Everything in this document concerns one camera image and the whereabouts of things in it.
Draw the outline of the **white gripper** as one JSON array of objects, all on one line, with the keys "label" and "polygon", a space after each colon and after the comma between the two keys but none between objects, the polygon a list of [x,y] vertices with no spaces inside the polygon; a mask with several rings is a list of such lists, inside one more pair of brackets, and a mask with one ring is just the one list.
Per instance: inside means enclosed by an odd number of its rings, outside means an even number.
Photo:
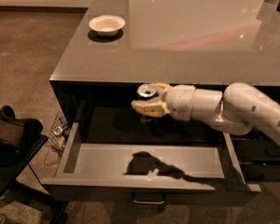
[{"label": "white gripper", "polygon": [[167,83],[149,83],[149,99],[165,97],[161,100],[134,100],[132,108],[138,114],[152,118],[161,118],[170,114],[173,119],[191,120],[191,108],[196,88],[188,85],[177,85],[172,87]]}]

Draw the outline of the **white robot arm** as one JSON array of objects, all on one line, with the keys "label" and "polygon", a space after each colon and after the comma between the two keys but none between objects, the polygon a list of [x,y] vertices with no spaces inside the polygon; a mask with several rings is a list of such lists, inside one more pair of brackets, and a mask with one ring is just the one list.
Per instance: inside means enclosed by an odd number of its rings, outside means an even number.
[{"label": "white robot arm", "polygon": [[280,104],[249,84],[237,82],[224,91],[212,91],[150,83],[141,85],[137,95],[132,108],[145,117],[194,119],[232,135],[245,135],[256,128],[280,146]]}]

